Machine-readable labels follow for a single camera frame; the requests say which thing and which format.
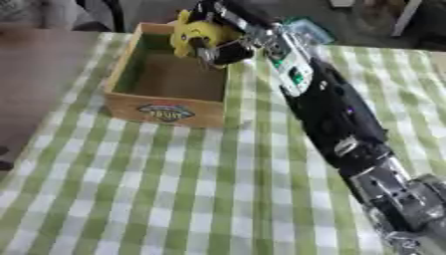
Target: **white object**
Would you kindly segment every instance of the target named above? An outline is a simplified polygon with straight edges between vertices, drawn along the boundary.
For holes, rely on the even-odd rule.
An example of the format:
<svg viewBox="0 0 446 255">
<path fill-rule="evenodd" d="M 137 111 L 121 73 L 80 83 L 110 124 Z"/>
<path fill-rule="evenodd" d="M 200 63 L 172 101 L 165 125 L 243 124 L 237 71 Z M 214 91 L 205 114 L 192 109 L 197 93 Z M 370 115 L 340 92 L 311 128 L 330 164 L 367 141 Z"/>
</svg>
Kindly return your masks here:
<svg viewBox="0 0 446 255">
<path fill-rule="evenodd" d="M 354 3 L 354 0 L 330 0 L 330 3 L 333 7 L 351 7 Z"/>
<path fill-rule="evenodd" d="M 290 53 L 282 60 L 280 65 L 274 67 L 272 61 L 270 64 L 281 79 L 283 88 L 290 96 L 296 98 L 309 88 L 313 80 L 313 69 L 309 64 L 311 56 L 295 36 L 284 33 L 283 39 L 287 45 L 295 47 L 290 47 Z M 300 75 L 302 80 L 296 83 L 293 79 L 294 75 Z"/>
</svg>

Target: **green checkered tablecloth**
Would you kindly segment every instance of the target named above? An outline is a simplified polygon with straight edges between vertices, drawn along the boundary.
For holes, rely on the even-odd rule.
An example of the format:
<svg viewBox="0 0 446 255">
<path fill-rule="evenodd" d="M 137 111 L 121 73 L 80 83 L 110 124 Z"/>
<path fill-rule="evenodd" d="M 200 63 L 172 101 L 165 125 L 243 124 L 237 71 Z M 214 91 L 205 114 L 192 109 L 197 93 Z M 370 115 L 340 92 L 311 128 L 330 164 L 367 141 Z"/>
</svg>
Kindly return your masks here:
<svg viewBox="0 0 446 255">
<path fill-rule="evenodd" d="M 383 254 L 383 245 L 255 59 L 230 67 L 226 122 L 138 124 L 104 112 L 128 36 L 102 34 L 0 186 L 4 254 Z M 446 176 L 446 89 L 420 51 L 329 47 L 412 173 Z"/>
</svg>

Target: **table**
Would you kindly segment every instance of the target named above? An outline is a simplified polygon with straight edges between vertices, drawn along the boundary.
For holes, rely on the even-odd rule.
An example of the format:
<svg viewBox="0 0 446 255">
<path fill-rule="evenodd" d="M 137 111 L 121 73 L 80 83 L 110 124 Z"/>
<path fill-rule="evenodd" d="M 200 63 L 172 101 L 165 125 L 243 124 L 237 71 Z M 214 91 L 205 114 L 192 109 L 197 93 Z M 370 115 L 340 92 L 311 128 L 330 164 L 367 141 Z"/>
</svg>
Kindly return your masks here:
<svg viewBox="0 0 446 255">
<path fill-rule="evenodd" d="M 0 161 L 13 163 L 85 65 L 97 33 L 0 24 Z"/>
<path fill-rule="evenodd" d="M 103 108 L 103 85 L 127 40 L 101 35 L 0 183 L 0 251 L 384 254 L 335 170 L 304 137 L 261 54 L 230 67 L 225 122 L 232 128 L 139 124 Z M 321 53 L 389 128 L 410 173 L 446 176 L 445 79 L 429 53 Z"/>
</svg>

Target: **wooden box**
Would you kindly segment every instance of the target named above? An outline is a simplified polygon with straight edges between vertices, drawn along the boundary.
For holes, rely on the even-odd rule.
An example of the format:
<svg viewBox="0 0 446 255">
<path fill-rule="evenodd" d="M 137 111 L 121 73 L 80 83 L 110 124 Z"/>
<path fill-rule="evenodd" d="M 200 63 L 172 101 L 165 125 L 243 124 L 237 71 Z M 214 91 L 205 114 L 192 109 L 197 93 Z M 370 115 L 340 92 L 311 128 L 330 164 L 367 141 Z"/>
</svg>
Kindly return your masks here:
<svg viewBox="0 0 446 255">
<path fill-rule="evenodd" d="M 226 70 L 176 58 L 172 32 L 170 25 L 139 24 L 106 85 L 107 107 L 129 121 L 222 127 Z"/>
</svg>

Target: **printed label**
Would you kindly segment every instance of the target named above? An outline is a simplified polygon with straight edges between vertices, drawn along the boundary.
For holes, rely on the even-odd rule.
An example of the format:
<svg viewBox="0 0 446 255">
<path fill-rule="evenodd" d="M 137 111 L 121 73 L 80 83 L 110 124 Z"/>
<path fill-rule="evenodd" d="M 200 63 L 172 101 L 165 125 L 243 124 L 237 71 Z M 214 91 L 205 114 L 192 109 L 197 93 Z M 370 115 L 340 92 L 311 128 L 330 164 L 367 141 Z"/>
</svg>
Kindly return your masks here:
<svg viewBox="0 0 446 255">
<path fill-rule="evenodd" d="M 174 123 L 179 120 L 191 118 L 195 113 L 184 106 L 156 106 L 146 105 L 138 108 L 140 112 L 147 113 L 165 123 Z"/>
</svg>

